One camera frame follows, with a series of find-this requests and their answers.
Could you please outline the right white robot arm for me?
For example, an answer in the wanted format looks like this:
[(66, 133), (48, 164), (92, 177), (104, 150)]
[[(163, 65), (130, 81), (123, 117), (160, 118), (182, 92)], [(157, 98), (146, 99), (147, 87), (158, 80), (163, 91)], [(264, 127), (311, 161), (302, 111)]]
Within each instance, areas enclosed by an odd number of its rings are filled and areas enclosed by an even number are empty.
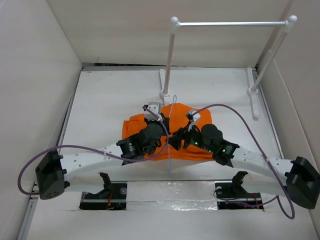
[(225, 140), (213, 124), (206, 124), (201, 130), (195, 126), (180, 128), (168, 143), (177, 151), (189, 146), (200, 148), (210, 153), (218, 164), (239, 169), (231, 184), (231, 191), (237, 197), (265, 193), (289, 197), (296, 205), (309, 210), (317, 205), (320, 174), (304, 157), (267, 158)]

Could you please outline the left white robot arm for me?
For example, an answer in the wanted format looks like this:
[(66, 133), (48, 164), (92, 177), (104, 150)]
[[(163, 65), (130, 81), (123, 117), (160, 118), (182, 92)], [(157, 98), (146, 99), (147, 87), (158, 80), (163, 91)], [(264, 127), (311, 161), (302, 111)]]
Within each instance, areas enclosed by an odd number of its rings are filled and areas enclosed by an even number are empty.
[(83, 153), (62, 156), (47, 150), (35, 168), (39, 197), (51, 200), (67, 192), (89, 192), (107, 198), (112, 191), (106, 167), (143, 162), (155, 158), (156, 149), (165, 150), (162, 136), (169, 135), (169, 118), (145, 117), (146, 127), (101, 150), (83, 147)]

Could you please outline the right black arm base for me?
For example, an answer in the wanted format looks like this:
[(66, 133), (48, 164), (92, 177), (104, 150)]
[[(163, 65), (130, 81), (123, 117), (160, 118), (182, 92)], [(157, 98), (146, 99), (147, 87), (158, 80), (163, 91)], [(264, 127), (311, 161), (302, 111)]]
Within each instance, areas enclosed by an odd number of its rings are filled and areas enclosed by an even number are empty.
[(263, 210), (261, 194), (258, 192), (248, 193), (241, 186), (246, 171), (239, 171), (231, 180), (215, 181), (213, 195), (217, 199), (218, 210)]

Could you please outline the orange trousers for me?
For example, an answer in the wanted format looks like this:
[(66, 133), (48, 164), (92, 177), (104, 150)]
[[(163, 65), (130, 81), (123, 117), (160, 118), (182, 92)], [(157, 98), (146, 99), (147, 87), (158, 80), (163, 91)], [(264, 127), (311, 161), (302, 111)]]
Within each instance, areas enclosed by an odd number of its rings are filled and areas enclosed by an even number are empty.
[[(162, 108), (162, 113), (165, 117), (169, 117), (169, 130), (174, 133), (179, 130), (179, 128), (185, 127), (188, 123), (188, 118), (186, 114), (191, 110), (190, 106), (184, 105), (182, 103), (175, 103), (173, 105), (166, 105)], [(206, 109), (200, 112), (200, 119), (196, 126), (201, 129), (206, 124), (212, 124), (211, 112)], [(147, 124), (144, 121), (144, 114), (137, 114), (131, 116), (128, 120), (123, 122), (122, 126), (122, 139), (126, 139), (134, 134), (137, 134), (140, 130), (144, 129)], [(212, 154), (190, 145), (188, 148), (175, 150), (172, 146), (165, 149), (160, 155), (155, 157), (154, 161), (166, 160), (168, 157), (177, 160), (190, 160), (195, 162), (200, 161), (211, 161)]]

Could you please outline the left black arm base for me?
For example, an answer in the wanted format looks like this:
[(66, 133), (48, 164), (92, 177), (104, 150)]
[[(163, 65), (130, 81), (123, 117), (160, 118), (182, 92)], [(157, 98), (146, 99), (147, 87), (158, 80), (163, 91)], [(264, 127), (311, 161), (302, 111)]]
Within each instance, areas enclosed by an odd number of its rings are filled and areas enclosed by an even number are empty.
[(79, 208), (86, 211), (124, 211), (127, 209), (127, 181), (111, 181), (107, 173), (100, 173), (103, 189), (96, 193), (83, 192)]

